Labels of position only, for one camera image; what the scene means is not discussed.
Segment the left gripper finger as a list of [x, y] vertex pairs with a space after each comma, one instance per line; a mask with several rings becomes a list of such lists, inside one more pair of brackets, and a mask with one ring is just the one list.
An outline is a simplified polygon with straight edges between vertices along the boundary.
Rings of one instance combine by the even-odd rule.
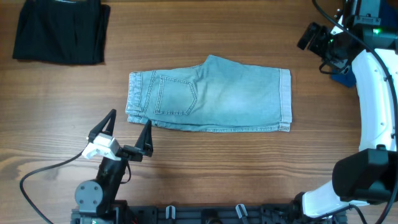
[[143, 156], [151, 157], [154, 151], [152, 142], [152, 121], [148, 120], [134, 146]]
[[90, 132], [88, 142], [93, 142], [99, 134], [113, 135], [116, 121], [116, 110], [112, 109]]

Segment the light blue denim shorts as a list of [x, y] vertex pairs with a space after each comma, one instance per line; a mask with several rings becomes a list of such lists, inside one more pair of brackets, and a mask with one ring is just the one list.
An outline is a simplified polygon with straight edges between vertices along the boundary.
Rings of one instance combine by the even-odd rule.
[[215, 55], [193, 67], [132, 72], [126, 114], [130, 123], [181, 131], [288, 132], [291, 74]]

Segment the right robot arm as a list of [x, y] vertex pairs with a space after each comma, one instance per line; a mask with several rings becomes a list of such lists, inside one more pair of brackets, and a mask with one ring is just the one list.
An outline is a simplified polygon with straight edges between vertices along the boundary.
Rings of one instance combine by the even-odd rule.
[[382, 26], [380, 1], [344, 1], [330, 22], [311, 23], [298, 42], [332, 68], [351, 70], [361, 110], [359, 151], [338, 161], [331, 180], [290, 204], [294, 222], [337, 221], [338, 214], [384, 204], [382, 223], [397, 201], [397, 29]]

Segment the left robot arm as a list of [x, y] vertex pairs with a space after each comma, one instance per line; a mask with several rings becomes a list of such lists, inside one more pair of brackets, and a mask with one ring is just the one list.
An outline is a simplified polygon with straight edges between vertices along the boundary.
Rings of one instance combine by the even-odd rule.
[[72, 211], [72, 223], [137, 223], [126, 200], [117, 200], [120, 185], [130, 162], [141, 162], [153, 154], [152, 121], [148, 120], [134, 146], [121, 146], [113, 136], [116, 110], [112, 109], [88, 135], [82, 156], [91, 159], [102, 156], [94, 179], [82, 182], [75, 190], [77, 208]]

